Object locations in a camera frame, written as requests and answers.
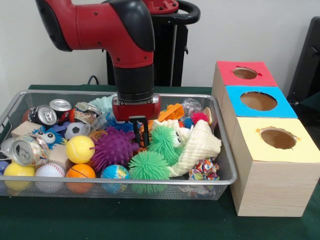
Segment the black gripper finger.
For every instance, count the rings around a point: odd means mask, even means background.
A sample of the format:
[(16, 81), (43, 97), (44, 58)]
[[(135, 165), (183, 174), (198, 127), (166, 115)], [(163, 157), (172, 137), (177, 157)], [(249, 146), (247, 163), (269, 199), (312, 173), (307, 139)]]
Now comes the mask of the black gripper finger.
[(141, 134), (140, 134), (140, 130), (139, 130), (139, 121), (137, 119), (131, 119), (130, 122), (133, 125), (133, 132), (135, 135), (135, 139), (134, 141), (140, 145), (141, 142)]
[(150, 144), (148, 120), (146, 118), (142, 118), (140, 122), (143, 124), (142, 139), (143, 139), (143, 145), (146, 148)]

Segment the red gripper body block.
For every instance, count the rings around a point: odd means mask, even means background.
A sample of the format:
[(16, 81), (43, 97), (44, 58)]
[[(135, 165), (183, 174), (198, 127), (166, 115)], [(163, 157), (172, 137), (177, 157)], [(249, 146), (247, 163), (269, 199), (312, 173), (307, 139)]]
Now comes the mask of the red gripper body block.
[(112, 111), (115, 119), (120, 122), (130, 119), (155, 120), (161, 111), (161, 98), (159, 94), (154, 94), (151, 99), (141, 102), (120, 101), (117, 96), (112, 98)]

